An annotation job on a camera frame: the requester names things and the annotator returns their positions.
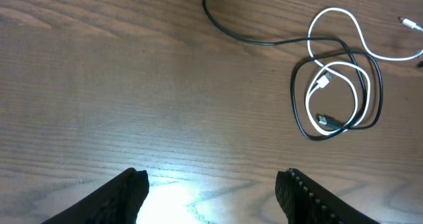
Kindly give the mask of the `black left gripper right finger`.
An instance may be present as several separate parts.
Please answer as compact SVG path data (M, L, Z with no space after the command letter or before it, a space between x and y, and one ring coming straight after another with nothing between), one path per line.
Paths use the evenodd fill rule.
M289 223L378 224L296 168L277 173L275 195Z

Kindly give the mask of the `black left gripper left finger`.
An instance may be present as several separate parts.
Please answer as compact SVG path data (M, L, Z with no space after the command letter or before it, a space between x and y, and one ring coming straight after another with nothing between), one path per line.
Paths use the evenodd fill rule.
M148 173L128 168L43 224L135 224L148 193Z

